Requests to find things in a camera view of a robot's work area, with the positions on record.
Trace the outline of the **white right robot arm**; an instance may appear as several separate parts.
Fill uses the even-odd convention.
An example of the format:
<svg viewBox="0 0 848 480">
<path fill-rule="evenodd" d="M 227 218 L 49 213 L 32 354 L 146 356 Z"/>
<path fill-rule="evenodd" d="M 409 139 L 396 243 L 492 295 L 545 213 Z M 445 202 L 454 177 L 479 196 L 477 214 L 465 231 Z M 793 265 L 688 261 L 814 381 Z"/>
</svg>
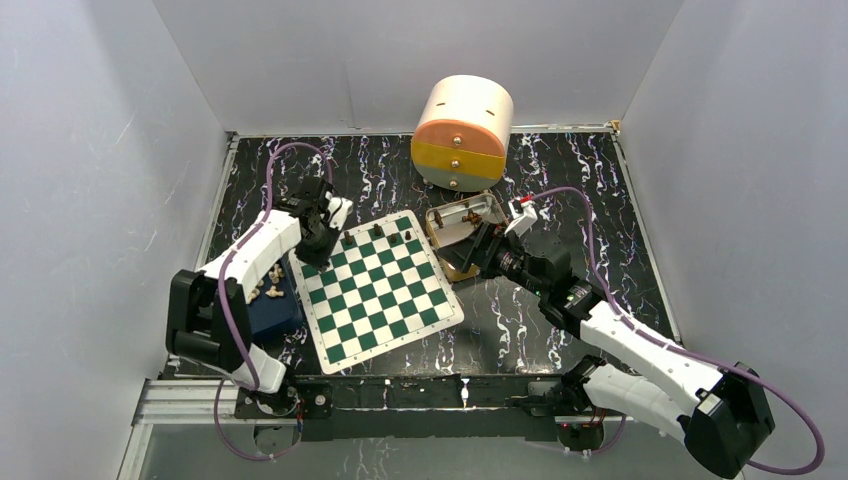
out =
<svg viewBox="0 0 848 480">
<path fill-rule="evenodd" d="M 603 290 L 572 271 L 571 255 L 551 232 L 524 237 L 483 222 L 467 238 L 437 250 L 458 271 L 503 276 L 538 298 L 554 327 L 633 368 L 626 373 L 586 355 L 546 394 L 577 414 L 611 409 L 680 441 L 702 467 L 734 479 L 774 431 L 763 388 L 753 370 L 710 366 L 673 352 L 673 342 L 618 314 Z"/>
</svg>

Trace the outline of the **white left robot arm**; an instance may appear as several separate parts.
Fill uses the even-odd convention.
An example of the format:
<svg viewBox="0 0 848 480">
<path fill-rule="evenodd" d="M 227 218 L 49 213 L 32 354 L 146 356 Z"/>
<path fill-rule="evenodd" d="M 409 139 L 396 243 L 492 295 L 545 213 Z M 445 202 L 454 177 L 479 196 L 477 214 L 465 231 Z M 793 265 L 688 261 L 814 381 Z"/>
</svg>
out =
<svg viewBox="0 0 848 480">
<path fill-rule="evenodd" d="M 286 366 L 254 343 L 248 297 L 288 253 L 316 269 L 327 267 L 352 208 L 329 181 L 308 178 L 262 210 L 213 261 L 178 271 L 169 290 L 168 353 L 260 392 L 260 403 L 275 416 L 293 412 L 299 391 L 284 380 Z"/>
</svg>

